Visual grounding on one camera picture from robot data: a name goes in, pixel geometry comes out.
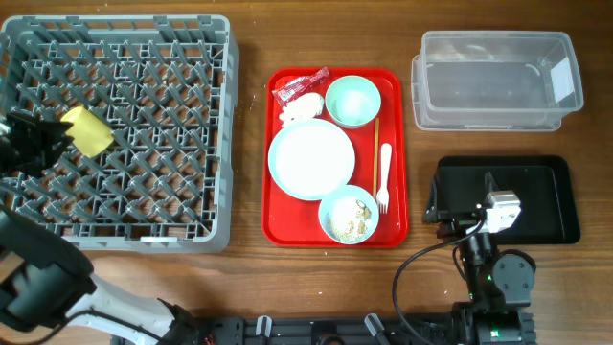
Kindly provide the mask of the yellow plastic cup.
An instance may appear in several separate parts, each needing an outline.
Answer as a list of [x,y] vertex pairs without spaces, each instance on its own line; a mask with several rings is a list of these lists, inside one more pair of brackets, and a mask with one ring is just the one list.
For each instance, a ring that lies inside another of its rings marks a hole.
[[74,146],[88,158],[96,157],[114,142],[111,128],[85,107],[70,109],[60,120],[72,125],[65,134],[73,138]]

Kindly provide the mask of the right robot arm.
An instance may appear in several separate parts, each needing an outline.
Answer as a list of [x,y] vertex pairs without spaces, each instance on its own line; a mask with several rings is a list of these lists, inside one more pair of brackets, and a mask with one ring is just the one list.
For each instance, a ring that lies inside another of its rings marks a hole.
[[437,223],[437,237],[454,246],[454,265],[467,285],[469,300],[452,306],[445,340],[450,344],[527,344],[522,310],[531,304],[536,265],[528,254],[501,251],[495,235],[521,213],[512,191],[502,191],[488,172],[487,194],[471,211],[453,212],[435,176],[423,220]]

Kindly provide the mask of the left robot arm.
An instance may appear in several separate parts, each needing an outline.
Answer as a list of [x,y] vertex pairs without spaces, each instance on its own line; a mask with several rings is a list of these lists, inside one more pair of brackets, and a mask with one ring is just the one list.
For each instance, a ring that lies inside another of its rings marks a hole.
[[[94,157],[113,140],[111,128],[82,107],[58,122],[9,113],[1,122],[1,171],[40,177],[70,146]],[[198,339],[188,311],[106,282],[74,245],[8,206],[1,208],[1,322],[23,333],[46,327],[50,337],[83,326],[116,344]]]

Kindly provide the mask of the white napkin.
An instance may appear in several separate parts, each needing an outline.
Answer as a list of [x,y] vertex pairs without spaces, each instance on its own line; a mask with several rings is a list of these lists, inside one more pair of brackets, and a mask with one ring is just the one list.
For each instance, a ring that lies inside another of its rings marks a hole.
[[306,93],[283,106],[279,119],[283,127],[312,119],[322,114],[324,104],[325,100],[319,93]]

